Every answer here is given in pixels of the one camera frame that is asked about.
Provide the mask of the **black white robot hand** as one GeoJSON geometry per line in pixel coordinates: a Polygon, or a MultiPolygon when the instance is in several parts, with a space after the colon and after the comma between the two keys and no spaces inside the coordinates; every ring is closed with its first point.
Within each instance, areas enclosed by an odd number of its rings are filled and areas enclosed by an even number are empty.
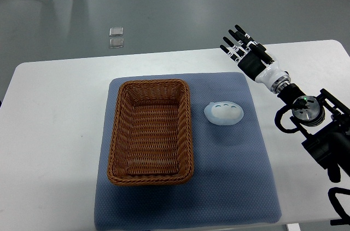
{"type": "Polygon", "coordinates": [[[224,45],[220,49],[238,63],[238,67],[243,73],[256,83],[264,84],[270,92],[280,93],[289,85],[289,74],[282,71],[277,60],[266,53],[266,49],[246,33],[239,25],[235,25],[237,31],[229,29],[229,34],[239,43],[241,47],[236,46],[227,37],[223,41],[233,49],[230,51],[224,45]]]}

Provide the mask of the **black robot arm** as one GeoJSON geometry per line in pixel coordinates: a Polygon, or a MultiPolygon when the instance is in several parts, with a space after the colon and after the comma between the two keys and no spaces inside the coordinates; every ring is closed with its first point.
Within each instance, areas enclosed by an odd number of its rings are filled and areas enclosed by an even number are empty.
{"type": "Polygon", "coordinates": [[[331,182],[341,181],[341,171],[349,173],[349,108],[322,89],[318,96],[306,95],[291,82],[266,48],[239,25],[224,37],[224,51],[239,69],[256,83],[264,84],[284,102],[276,112],[275,126],[286,134],[301,132],[302,146],[327,171],[331,182]]]}

